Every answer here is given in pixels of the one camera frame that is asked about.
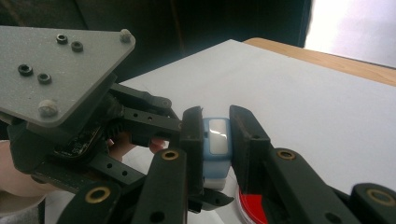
red object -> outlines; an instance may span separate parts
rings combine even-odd
[[[268,224],[262,210],[262,196],[258,194],[242,194],[238,190],[239,201],[245,214],[256,224]]]

robotic hand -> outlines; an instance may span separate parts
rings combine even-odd
[[[205,188],[221,189],[230,164],[243,194],[262,195],[268,223],[396,223],[394,191],[328,187],[297,152],[274,148],[245,108],[203,119],[196,106],[180,120],[170,100],[115,84],[111,71],[135,43],[125,30],[1,27],[0,37],[0,118],[14,164],[76,193],[59,223],[185,223],[187,210],[233,200]],[[106,140],[123,131],[143,147],[169,141],[147,175],[108,156]]]

person's arm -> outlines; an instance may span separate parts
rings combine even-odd
[[[29,175],[15,169],[9,142],[0,142],[0,190],[17,196],[35,197],[55,189],[50,184],[39,184]]]

gray metal plate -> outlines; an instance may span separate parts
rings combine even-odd
[[[56,36],[68,38],[58,44]],[[82,52],[71,43],[79,41]],[[134,49],[135,40],[120,41],[119,32],[76,31],[0,26],[0,111],[43,127],[56,127],[76,109],[108,74]],[[28,64],[34,73],[21,76],[18,67]],[[51,76],[40,84],[37,76]],[[57,114],[43,117],[40,102],[51,100]]]

brass insert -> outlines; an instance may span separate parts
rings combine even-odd
[[[385,206],[396,206],[395,198],[380,189],[367,189],[367,195],[376,203]]]
[[[174,150],[167,150],[163,153],[163,159],[166,161],[172,161],[178,157],[178,152]]]
[[[87,203],[101,203],[108,196],[110,196],[110,189],[108,187],[96,187],[91,189],[85,195],[85,202]]]
[[[296,154],[290,150],[282,149],[279,150],[276,155],[285,161],[292,161],[296,159]]]

